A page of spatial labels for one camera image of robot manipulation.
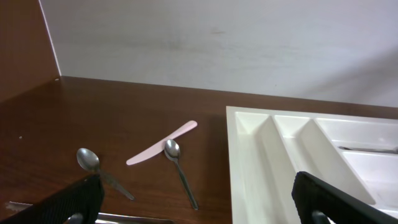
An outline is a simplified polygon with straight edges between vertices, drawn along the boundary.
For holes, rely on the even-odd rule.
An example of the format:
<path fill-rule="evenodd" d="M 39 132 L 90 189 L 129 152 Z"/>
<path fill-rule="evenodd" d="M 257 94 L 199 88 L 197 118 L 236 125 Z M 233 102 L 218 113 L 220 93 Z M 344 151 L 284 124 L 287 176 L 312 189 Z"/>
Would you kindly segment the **large spoon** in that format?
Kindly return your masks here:
<path fill-rule="evenodd" d="M 397 148 L 393 149 L 372 149 L 372 148 L 359 148 L 359 147 L 344 147 L 338 146 L 339 149 L 347 150 L 347 151 L 361 151 L 361 152 L 376 152 L 383 154 L 397 154 Z"/>

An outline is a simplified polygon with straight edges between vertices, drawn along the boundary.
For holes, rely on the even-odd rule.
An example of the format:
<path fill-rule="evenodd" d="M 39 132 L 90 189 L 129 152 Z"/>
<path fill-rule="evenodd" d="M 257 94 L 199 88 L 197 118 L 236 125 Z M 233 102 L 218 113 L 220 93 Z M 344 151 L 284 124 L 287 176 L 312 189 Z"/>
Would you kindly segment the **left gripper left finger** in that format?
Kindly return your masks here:
<path fill-rule="evenodd" d="M 82 223 L 94 223 L 104 199 L 104 188 L 98 174 L 88 175 L 63 190 L 1 221 L 1 224 L 64 223 L 75 214 Z"/>

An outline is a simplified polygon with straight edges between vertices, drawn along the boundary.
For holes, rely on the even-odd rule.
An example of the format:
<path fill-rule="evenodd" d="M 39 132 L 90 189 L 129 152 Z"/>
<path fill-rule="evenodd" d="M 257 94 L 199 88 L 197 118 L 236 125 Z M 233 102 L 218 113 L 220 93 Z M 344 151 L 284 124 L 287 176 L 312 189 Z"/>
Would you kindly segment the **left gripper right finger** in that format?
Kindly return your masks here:
<path fill-rule="evenodd" d="M 397 219 L 308 172 L 296 173 L 292 198 L 301 223 L 397 224 Z"/>

